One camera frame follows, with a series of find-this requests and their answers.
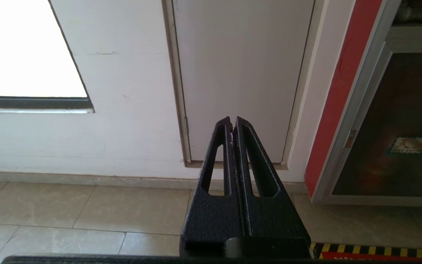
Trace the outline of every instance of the black metal tool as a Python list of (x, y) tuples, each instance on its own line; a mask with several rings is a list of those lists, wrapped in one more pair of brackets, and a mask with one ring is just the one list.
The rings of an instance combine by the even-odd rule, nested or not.
[[(208, 193), (220, 145), (224, 196)], [(253, 195), (248, 159), (258, 188)], [(308, 259), (308, 235), (252, 125), (216, 123), (180, 239), (181, 257)]]

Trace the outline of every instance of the white wall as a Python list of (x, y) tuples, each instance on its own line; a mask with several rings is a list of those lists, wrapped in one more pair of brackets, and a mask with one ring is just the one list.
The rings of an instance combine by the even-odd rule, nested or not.
[[(329, 1), (345, 10), (342, 2)], [(52, 0), (52, 3), (96, 112), (0, 113), (0, 172), (196, 178), (199, 169), (185, 168), (181, 161), (161, 2)], [(327, 18), (338, 21), (333, 15), (328, 16), (329, 10)], [(347, 25), (349, 16), (331, 11), (340, 16), (339, 23), (333, 25)], [(332, 26), (324, 30), (330, 33), (341, 29)], [(335, 37), (340, 36), (321, 35), (320, 41), (328, 42), (325, 45), (334, 41), (330, 47), (340, 50), (341, 44), (337, 48), (335, 44), (342, 43), (342, 39)], [(117, 54), (91, 55), (113, 51)], [(319, 44), (317, 57), (311, 63), (328, 60), (322, 52), (333, 50), (321, 49)], [(333, 54), (327, 56), (330, 60), (326, 65), (336, 64)], [(310, 78), (316, 78), (317, 72), (323, 69), (312, 70)], [(323, 91), (329, 82), (319, 85)], [(318, 97), (317, 90), (310, 91), (309, 87), (304, 92), (307, 102)], [(316, 107), (315, 102), (301, 104), (303, 122), (296, 127), (288, 160), (290, 170), (278, 172), (283, 181), (303, 181), (323, 102)]]

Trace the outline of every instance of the door frame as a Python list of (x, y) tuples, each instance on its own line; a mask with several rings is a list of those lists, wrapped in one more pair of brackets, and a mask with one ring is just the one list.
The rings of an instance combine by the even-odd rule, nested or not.
[(196, 168), (195, 164), (193, 164), (191, 160), (188, 121), (186, 119), (185, 99), (183, 97), (179, 47), (177, 32), (175, 29), (174, 5), (172, 1), (173, 0), (162, 0), (162, 10), (164, 12), (164, 22), (166, 24), (167, 43), (169, 44), (170, 69), (172, 71), (172, 81), (174, 84), (175, 104), (177, 106), (183, 163), (187, 168)]
[[(357, 80), (353, 82), (338, 131), (313, 191), (311, 199), (314, 203), (422, 206), (422, 197), (332, 194), (351, 150), (346, 144), (349, 141), (352, 145), (355, 141), (392, 54), (422, 52), (422, 27), (415, 27), (413, 32), (407, 27), (390, 28), (399, 5), (400, 0), (382, 0), (370, 42), (366, 45), (364, 61), (358, 68)], [(414, 40), (408, 42), (412, 35), (415, 35)]]

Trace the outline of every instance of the black bar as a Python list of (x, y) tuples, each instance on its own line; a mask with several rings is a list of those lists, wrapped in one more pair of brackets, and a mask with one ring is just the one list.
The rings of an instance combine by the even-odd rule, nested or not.
[(385, 254), (385, 247), (376, 247), (375, 248), (375, 254), (376, 255), (383, 255), (383, 254)]
[(345, 246), (345, 253), (352, 253), (354, 249), (355, 249), (355, 246), (353, 246), (353, 245), (346, 245)]
[(0, 108), (14, 109), (92, 109), (87, 97), (0, 96)]
[(399, 257), (400, 256), (400, 248), (398, 247), (392, 247), (392, 256)]
[(417, 257), (417, 251), (416, 251), (416, 249), (408, 249), (407, 256), (408, 257)]
[(317, 260), (317, 259), (275, 259), (275, 258), (207, 258), (207, 257), (156, 257), (156, 256), (113, 256), (72, 255), (70, 257), (7, 257), (1, 264), (411, 264), (411, 261), (370, 260)]
[(360, 246), (359, 253), (360, 254), (368, 254), (369, 253), (369, 246)]
[(338, 244), (330, 244), (330, 247), (328, 248), (329, 252), (337, 252), (338, 251)]

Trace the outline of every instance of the white door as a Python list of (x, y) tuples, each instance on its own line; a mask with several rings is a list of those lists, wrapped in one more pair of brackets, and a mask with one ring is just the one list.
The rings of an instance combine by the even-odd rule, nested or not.
[(192, 160), (204, 159), (218, 120), (241, 116), (270, 159), (282, 162), (312, 7), (312, 0), (174, 1)]

